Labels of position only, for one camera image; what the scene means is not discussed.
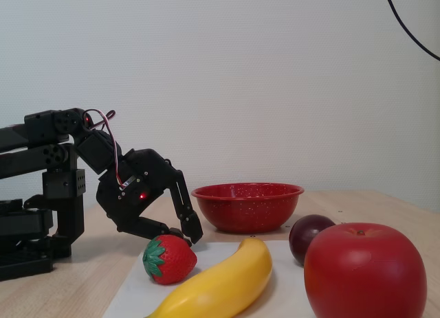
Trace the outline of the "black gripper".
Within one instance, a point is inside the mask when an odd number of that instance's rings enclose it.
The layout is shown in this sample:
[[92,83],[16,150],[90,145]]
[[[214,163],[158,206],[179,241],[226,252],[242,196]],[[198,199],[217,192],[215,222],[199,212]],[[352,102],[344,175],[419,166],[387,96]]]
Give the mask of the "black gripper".
[[[144,218],[142,212],[169,189],[181,231]],[[118,159],[118,167],[108,169],[100,178],[96,200],[119,232],[149,240],[161,235],[196,244],[203,236],[200,219],[193,209],[181,170],[177,170],[152,149],[130,150]]]

